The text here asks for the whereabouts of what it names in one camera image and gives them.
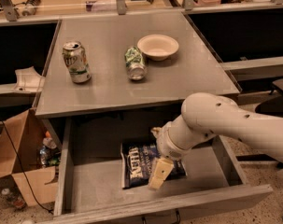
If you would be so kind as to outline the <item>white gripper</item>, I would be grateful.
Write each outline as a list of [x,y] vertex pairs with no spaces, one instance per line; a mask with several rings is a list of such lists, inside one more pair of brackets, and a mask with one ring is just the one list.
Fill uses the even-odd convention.
[[163,158],[155,158],[153,161],[149,188],[159,189],[172,172],[173,161],[181,160],[189,153],[191,130],[185,123],[169,121],[162,128],[153,127],[150,131],[156,138],[158,151]]

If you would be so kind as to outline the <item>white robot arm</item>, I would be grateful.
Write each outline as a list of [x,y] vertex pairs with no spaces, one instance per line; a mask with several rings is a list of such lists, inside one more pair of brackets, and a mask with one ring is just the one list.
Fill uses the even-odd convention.
[[236,139],[283,163],[283,118],[246,111],[224,96],[194,93],[184,100],[176,119],[151,132],[160,157],[153,162],[150,189],[162,186],[175,161],[217,135]]

